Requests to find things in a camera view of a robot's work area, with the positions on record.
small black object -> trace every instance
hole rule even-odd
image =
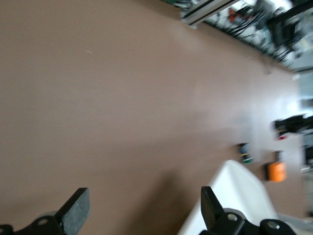
[[[89,212],[89,190],[79,188],[54,216],[42,216],[16,232],[11,225],[2,224],[0,235],[77,235]]]
[[[274,128],[279,137],[288,132],[300,133],[305,130],[311,130],[313,129],[313,116],[303,118],[303,115],[297,115],[284,120],[276,120]]]
[[[250,163],[253,158],[249,153],[250,152],[249,143],[240,143],[237,146],[239,148],[240,157],[242,158],[243,163]]]

orange object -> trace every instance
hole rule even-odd
[[[233,23],[233,21],[236,19],[236,11],[232,8],[228,9],[228,13],[229,13],[229,22]]]
[[[287,178],[285,163],[268,164],[268,180],[280,182]]]

black device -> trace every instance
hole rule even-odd
[[[298,14],[311,9],[313,1],[293,1],[293,8],[287,12],[277,14],[267,20],[267,27],[271,32],[272,41],[277,47],[286,46],[290,51],[293,51],[293,45],[303,38],[304,33],[301,30],[296,30],[300,24],[299,20],[291,19]]]
[[[79,188],[55,215],[42,216],[15,232],[11,225],[2,224],[0,235],[77,235],[89,212],[89,190]]]
[[[300,133],[305,130],[313,129],[313,116],[303,118],[303,115],[296,115],[283,120],[276,120],[274,128],[277,131],[278,137],[289,132]]]
[[[211,187],[201,188],[201,213],[207,227],[200,235],[295,235],[281,220],[264,219],[251,224],[234,212],[225,212]]]
[[[250,145],[249,143],[240,143],[237,145],[240,157],[242,158],[243,163],[250,163],[253,161],[252,156],[250,155]]]

white object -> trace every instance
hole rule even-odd
[[[263,219],[278,219],[262,182],[237,161],[227,161],[209,184],[223,208],[241,211],[257,226]],[[200,200],[195,205],[178,235],[199,235],[206,226]]]
[[[190,26],[196,26],[210,16],[238,1],[239,0],[201,0],[188,11],[182,12],[182,21]]]

screw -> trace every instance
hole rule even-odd
[[[280,226],[277,223],[275,223],[274,221],[268,222],[268,226],[272,229],[279,229],[280,228]]]
[[[228,214],[227,218],[229,220],[232,220],[232,221],[237,221],[238,220],[237,216],[235,216],[234,214]]]
[[[38,225],[44,225],[44,224],[46,224],[47,222],[48,222],[47,219],[42,219],[42,220],[40,220],[40,221],[38,222]]]

